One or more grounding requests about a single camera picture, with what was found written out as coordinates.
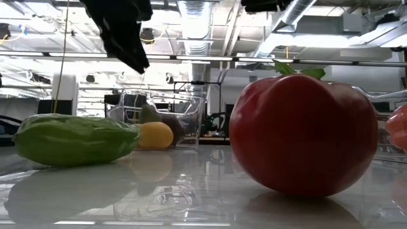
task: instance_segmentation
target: ventilation duct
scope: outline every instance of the ventilation duct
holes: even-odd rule
[[[209,54],[210,43],[206,41],[210,34],[210,14],[213,2],[178,1],[182,16],[183,38],[187,55],[204,56]],[[188,71],[190,81],[209,81],[209,67],[206,64],[192,63]],[[206,97],[207,87],[190,86],[192,95]]]
[[[272,26],[270,35],[256,48],[252,57],[268,57],[274,48],[279,45],[276,41],[280,40],[280,37],[274,32],[286,27],[288,27],[289,32],[295,32],[297,22],[316,1],[317,0],[294,0],[277,22],[270,24]]]

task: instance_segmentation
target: clear plastic container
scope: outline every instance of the clear plastic container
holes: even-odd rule
[[[353,87],[364,94],[376,109],[378,122],[378,149],[376,158],[404,162],[407,154],[402,149],[395,147],[390,141],[390,135],[385,130],[385,123],[394,110],[407,104],[407,90],[392,93],[370,94],[359,87]]]
[[[124,90],[117,106],[106,104],[106,113],[107,117],[114,120],[136,124],[140,123],[142,108],[150,106],[160,116],[162,122],[173,131],[175,143],[169,149],[196,149],[199,143],[204,104],[203,98],[190,95],[150,90]]]

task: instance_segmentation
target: glossy table surface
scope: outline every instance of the glossy table surface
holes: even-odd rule
[[[257,184],[229,146],[44,169],[0,148],[0,228],[407,228],[402,163],[374,160],[358,183],[318,200]]]

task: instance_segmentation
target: red tomato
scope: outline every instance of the red tomato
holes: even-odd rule
[[[397,108],[386,122],[386,131],[391,142],[401,149],[407,149],[407,106]]]
[[[304,74],[251,83],[230,119],[231,146],[246,173],[291,195],[324,197],[354,184],[373,159],[377,137],[365,96]]]

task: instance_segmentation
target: cucumber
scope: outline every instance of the cucumber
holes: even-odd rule
[[[17,154],[43,165],[107,163],[129,154],[139,129],[108,118],[39,114],[24,120],[13,140]]]

